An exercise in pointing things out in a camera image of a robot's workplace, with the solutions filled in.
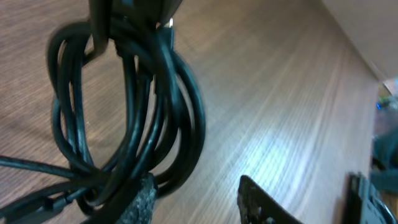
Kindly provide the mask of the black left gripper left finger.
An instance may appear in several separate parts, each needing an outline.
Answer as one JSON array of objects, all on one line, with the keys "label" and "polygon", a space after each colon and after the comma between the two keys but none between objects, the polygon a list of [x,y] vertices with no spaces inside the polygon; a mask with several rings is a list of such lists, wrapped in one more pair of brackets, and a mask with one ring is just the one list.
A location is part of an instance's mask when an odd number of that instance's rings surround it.
[{"label": "black left gripper left finger", "polygon": [[129,179],[83,224],[147,224],[152,221],[157,184],[151,173]]}]

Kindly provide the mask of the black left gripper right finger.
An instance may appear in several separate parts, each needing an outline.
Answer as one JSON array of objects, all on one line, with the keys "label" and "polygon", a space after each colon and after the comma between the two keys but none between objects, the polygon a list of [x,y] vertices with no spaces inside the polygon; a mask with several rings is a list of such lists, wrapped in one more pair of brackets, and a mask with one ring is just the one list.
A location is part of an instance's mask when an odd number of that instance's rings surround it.
[{"label": "black left gripper right finger", "polygon": [[241,224],[302,224],[247,175],[240,177],[237,205]]}]

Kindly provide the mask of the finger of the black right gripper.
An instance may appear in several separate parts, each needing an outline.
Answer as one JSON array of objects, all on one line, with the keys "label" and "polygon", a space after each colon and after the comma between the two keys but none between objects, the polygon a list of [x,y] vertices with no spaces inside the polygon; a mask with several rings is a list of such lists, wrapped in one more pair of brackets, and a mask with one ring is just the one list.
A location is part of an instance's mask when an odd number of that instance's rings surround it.
[{"label": "finger of the black right gripper", "polygon": [[171,20],[182,0],[153,0],[150,3],[149,15],[151,23],[164,26]]},{"label": "finger of the black right gripper", "polygon": [[103,54],[108,46],[111,8],[112,0],[89,0],[94,56]]}]

